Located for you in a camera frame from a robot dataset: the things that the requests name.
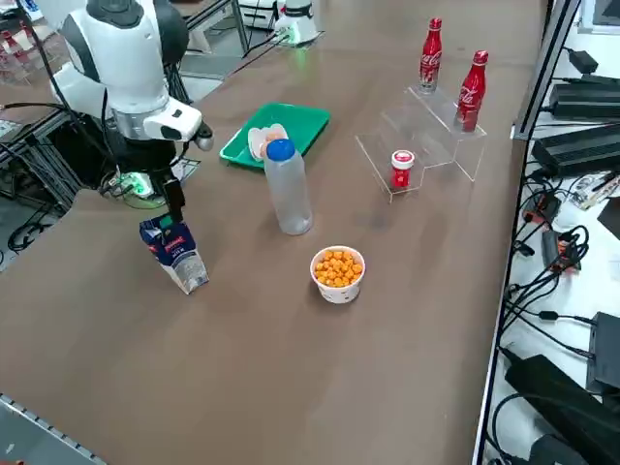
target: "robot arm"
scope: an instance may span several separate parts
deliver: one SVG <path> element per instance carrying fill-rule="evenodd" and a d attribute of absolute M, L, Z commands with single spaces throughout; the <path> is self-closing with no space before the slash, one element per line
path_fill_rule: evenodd
<path fill-rule="evenodd" d="M 168 93 L 157 3 L 162 2 L 89 0 L 86 8 L 67 15 L 61 33 L 76 69 L 108 91 L 109 107 L 125 138 L 188 141 L 202 115 Z M 179 59 L 185 51 L 183 32 L 187 46 L 184 28 L 177 33 Z"/>
<path fill-rule="evenodd" d="M 110 141 L 119 169 L 148 174 L 166 198 L 172 219 L 181 221 L 185 199 L 171 172 L 174 143 L 193 140 L 201 149 L 212 144 L 202 114 L 171 97 L 166 86 L 164 65 L 180 61 L 189 42 L 184 20 L 168 0 L 39 2 L 71 54 L 73 66 L 61 71 L 73 76 L 71 87 L 63 88 L 57 77 L 68 102 L 76 110 L 81 108 L 74 103 L 89 101 L 92 107 L 108 92 L 108 107 L 122 136 Z M 99 117 L 101 108 L 88 112 Z"/>

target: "coca-cola logo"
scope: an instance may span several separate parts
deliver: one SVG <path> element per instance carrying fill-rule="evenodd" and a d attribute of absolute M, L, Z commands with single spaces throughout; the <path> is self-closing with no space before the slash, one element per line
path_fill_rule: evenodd
<path fill-rule="evenodd" d="M 469 89 L 465 86 L 461 87 L 461 95 L 459 97 L 459 102 L 467 105 L 471 105 L 474 102 L 474 96 L 478 94 L 477 89 Z"/>
<path fill-rule="evenodd" d="M 439 61 L 442 58 L 442 51 L 439 50 L 434 55 L 423 54 L 422 55 L 422 66 L 439 66 Z"/>

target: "bottle label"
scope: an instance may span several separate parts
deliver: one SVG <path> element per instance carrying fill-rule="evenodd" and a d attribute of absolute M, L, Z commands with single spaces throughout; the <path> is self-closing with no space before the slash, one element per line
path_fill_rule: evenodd
<path fill-rule="evenodd" d="M 461 93 L 458 97 L 459 104 L 463 104 L 468 107 L 474 107 L 477 102 L 474 102 L 474 99 L 478 99 L 477 97 L 478 89 L 470 89 L 466 86 L 461 87 Z"/>
<path fill-rule="evenodd" d="M 423 54 L 419 65 L 419 80 L 422 84 L 431 84 L 437 80 L 442 51 L 433 54 Z"/>

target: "brown table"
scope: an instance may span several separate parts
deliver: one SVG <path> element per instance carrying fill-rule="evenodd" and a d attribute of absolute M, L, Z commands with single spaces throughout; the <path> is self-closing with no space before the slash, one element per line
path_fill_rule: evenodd
<path fill-rule="evenodd" d="M 327 33 L 273 50 L 202 103 L 216 149 L 186 188 L 211 282 L 185 296 L 131 210 L 83 192 L 0 277 L 0 390 L 112 464 L 464 464 L 474 447 L 522 146 L 509 139 L 539 48 L 539 0 L 327 1 Z M 488 47 L 476 183 L 434 170 L 388 205 L 354 135 L 416 81 L 444 19 L 453 95 Z M 279 233 L 264 177 L 218 160 L 266 102 L 328 109 L 306 156 L 315 226 Z M 345 243 L 362 292 L 334 307 L 308 263 Z"/>

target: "plastic water bottle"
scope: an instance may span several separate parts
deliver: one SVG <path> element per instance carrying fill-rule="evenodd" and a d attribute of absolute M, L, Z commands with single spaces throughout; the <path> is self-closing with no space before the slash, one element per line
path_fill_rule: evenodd
<path fill-rule="evenodd" d="M 264 173 L 282 232 L 290 235 L 308 232 L 312 228 L 312 209 L 306 173 L 303 159 L 290 140 L 278 139 L 269 143 Z"/>

